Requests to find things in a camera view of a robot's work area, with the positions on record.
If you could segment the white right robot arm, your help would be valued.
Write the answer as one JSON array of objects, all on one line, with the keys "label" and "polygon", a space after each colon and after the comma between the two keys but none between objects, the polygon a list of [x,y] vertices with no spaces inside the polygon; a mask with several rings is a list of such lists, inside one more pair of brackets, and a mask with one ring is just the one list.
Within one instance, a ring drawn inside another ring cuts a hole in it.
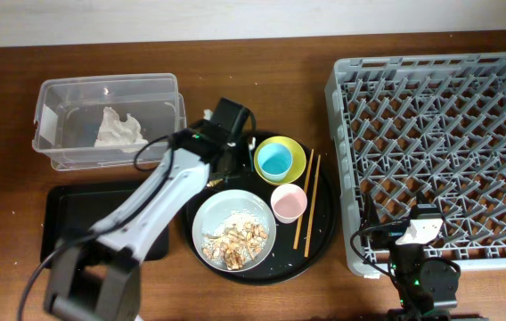
[{"label": "white right robot arm", "polygon": [[388,276],[396,288],[401,307],[391,309],[386,320],[452,320],[450,310],[457,306],[461,268],[449,259],[426,256],[424,248],[437,238],[444,217],[436,204],[422,194],[409,214],[382,223],[374,200],[363,197],[363,223],[354,237],[365,236],[373,249],[388,250],[388,268],[363,262]]}]

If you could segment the pink cup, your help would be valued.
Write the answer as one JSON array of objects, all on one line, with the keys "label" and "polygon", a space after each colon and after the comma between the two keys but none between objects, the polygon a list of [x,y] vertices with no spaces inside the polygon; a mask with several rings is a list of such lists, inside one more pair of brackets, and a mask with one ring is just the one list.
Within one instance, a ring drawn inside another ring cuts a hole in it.
[{"label": "pink cup", "polygon": [[300,216],[303,189],[298,185],[284,184],[276,187],[270,203],[275,217],[283,224],[294,222]]}]

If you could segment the large white tissue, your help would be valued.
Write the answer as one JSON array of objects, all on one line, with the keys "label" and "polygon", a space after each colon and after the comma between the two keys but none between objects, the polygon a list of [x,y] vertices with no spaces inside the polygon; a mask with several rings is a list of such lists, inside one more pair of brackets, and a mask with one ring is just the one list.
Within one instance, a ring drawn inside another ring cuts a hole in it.
[{"label": "large white tissue", "polygon": [[121,121],[117,112],[111,107],[105,107],[94,147],[118,146],[122,152],[138,152],[148,143],[141,130],[140,123],[130,113],[127,114],[126,121]]}]

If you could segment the blue cup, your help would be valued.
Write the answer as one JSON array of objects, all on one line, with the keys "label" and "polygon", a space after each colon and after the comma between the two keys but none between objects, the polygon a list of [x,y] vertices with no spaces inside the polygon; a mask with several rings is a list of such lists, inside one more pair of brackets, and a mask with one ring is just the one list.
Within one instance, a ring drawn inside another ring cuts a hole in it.
[{"label": "blue cup", "polygon": [[279,143],[265,145],[257,155],[261,175],[271,182],[282,181],[289,173],[292,161],[290,149]]}]

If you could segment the yellow bowl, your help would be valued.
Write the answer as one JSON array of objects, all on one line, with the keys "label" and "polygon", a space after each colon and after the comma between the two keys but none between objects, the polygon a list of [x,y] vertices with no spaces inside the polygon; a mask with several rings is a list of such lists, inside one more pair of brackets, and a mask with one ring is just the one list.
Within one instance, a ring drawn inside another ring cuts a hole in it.
[{"label": "yellow bowl", "polygon": [[[286,147],[288,147],[292,153],[292,158],[293,158],[292,167],[291,167],[289,173],[287,174],[287,176],[282,181],[279,181],[279,182],[271,182],[271,181],[267,180],[266,178],[264,178],[261,175],[261,170],[257,164],[258,152],[261,150],[262,147],[264,147],[265,145],[270,144],[270,143],[283,144]],[[289,137],[286,137],[286,136],[272,136],[272,137],[266,138],[255,150],[255,154],[254,154],[253,159],[254,159],[254,167],[255,167],[255,170],[258,173],[258,175],[261,176],[267,183],[269,183],[271,185],[283,185],[283,184],[292,183],[303,174],[303,172],[305,171],[305,168],[306,168],[305,150],[297,141],[295,141]]]}]

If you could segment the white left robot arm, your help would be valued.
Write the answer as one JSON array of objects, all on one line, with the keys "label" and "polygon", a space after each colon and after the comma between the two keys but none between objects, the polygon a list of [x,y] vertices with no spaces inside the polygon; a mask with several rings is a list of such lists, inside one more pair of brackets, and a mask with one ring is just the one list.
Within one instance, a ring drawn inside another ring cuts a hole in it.
[{"label": "white left robot arm", "polygon": [[61,320],[136,320],[141,266],[176,213],[223,174],[218,162],[235,146],[253,112],[222,98],[209,119],[165,136],[158,167],[107,217],[67,238],[46,259],[51,266],[44,310]]}]

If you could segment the gold coffee sachet wrapper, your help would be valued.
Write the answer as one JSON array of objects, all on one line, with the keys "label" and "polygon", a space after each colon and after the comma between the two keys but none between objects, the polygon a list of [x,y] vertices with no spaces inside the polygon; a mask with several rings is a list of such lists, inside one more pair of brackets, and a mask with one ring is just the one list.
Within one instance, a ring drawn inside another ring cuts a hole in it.
[{"label": "gold coffee sachet wrapper", "polygon": [[211,180],[207,183],[207,187],[208,188],[211,188],[211,187],[215,187],[216,185],[219,185],[221,184],[222,182],[224,182],[224,179],[216,179],[216,180]]}]

